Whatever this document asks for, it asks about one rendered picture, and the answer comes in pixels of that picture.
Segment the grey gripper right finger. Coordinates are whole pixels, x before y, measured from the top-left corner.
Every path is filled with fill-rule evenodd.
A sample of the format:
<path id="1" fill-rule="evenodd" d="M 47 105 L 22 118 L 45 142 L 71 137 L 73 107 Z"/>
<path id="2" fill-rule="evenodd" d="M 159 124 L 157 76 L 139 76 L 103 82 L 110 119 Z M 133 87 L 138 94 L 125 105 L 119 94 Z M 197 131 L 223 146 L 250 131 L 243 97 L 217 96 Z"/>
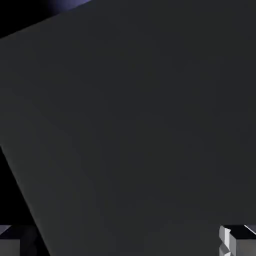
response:
<path id="1" fill-rule="evenodd" d="M 256 225 L 221 225 L 219 238 L 219 256 L 256 256 Z"/>

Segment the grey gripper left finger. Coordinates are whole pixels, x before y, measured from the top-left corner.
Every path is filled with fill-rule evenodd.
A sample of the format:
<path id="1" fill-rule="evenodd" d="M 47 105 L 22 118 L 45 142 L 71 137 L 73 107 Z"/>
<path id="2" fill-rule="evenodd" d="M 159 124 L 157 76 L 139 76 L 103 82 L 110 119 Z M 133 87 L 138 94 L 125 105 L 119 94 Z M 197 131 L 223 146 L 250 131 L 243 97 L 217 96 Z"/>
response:
<path id="1" fill-rule="evenodd" d="M 37 237 L 32 225 L 0 225 L 0 256 L 37 256 Z"/>

